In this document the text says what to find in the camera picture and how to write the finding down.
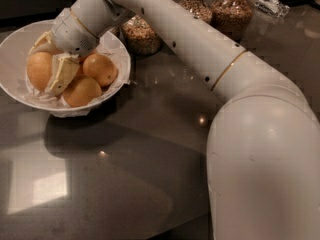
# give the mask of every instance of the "bowl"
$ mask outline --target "bowl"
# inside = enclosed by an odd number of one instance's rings
[[[58,99],[46,99],[35,95],[27,79],[26,60],[28,52],[39,36],[50,31],[53,20],[32,23],[9,35],[0,45],[0,86],[13,99],[32,108],[45,110],[56,117],[87,115],[92,109],[115,95],[123,85],[129,84],[131,59],[123,43],[111,32],[106,32],[96,48],[108,56],[118,69],[118,76],[102,96],[82,107],[71,108]]]

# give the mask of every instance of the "glass jar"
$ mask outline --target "glass jar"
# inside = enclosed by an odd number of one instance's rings
[[[248,0],[214,0],[211,25],[236,42],[240,42],[249,25],[254,7]]]
[[[121,31],[128,50],[139,56],[153,55],[162,47],[162,39],[140,16],[122,24]]]
[[[180,0],[178,3],[183,8],[194,14],[198,19],[210,24],[212,13],[204,0]]]

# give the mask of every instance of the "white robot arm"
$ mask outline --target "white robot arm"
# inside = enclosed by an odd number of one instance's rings
[[[53,42],[85,56],[131,12],[225,101],[207,146],[215,239],[320,239],[319,123],[287,77],[172,0],[77,0]]]

